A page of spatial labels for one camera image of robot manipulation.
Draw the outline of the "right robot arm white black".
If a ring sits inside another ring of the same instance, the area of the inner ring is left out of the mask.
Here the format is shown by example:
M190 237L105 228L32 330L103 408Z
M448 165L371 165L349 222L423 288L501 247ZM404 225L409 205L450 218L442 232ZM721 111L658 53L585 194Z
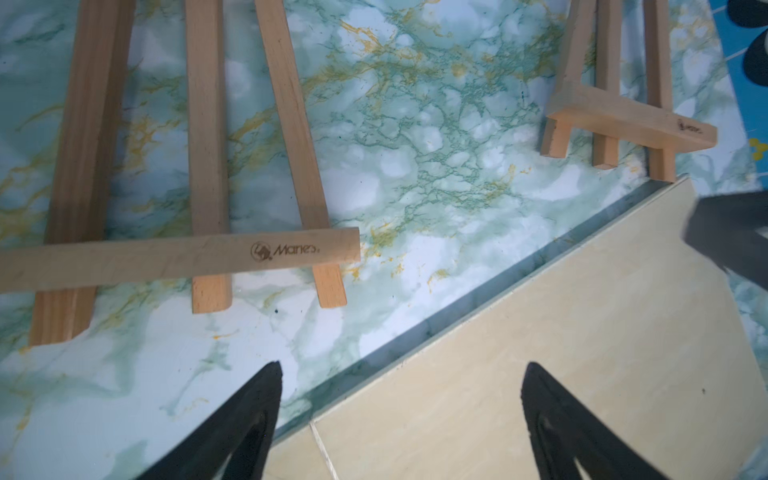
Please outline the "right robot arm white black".
M716 265L767 287L767 193L704 197L696 202L684 242Z

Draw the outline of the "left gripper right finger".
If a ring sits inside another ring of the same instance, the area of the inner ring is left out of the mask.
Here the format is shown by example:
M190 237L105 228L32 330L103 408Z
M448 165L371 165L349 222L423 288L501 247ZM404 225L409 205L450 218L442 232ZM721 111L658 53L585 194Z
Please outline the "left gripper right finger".
M542 479L664 479L545 368L527 365L521 400Z

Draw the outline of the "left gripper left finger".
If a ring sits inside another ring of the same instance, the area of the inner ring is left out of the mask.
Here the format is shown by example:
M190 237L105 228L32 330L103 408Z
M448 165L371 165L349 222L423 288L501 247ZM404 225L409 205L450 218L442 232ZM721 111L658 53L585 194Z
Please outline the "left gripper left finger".
M282 395L279 362L266 364L141 479L260 479Z

